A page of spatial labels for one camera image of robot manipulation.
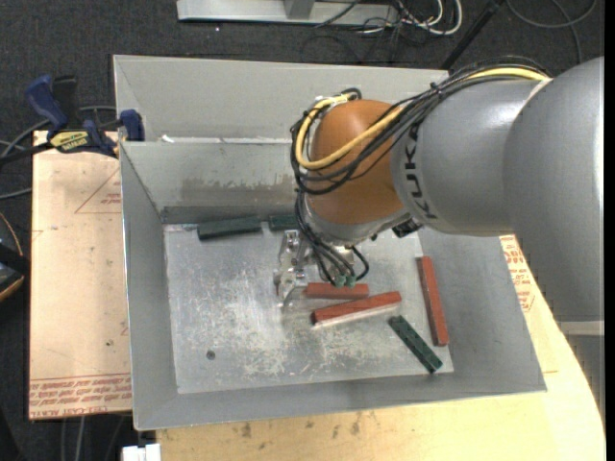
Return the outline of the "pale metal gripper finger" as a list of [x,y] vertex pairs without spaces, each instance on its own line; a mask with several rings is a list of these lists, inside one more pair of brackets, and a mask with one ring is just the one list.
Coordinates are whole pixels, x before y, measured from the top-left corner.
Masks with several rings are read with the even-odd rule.
[[283,281],[280,284],[281,309],[287,309],[301,300],[307,287],[308,284],[305,281]]
[[288,301],[294,290],[294,270],[289,269],[274,274],[276,295],[282,301]]

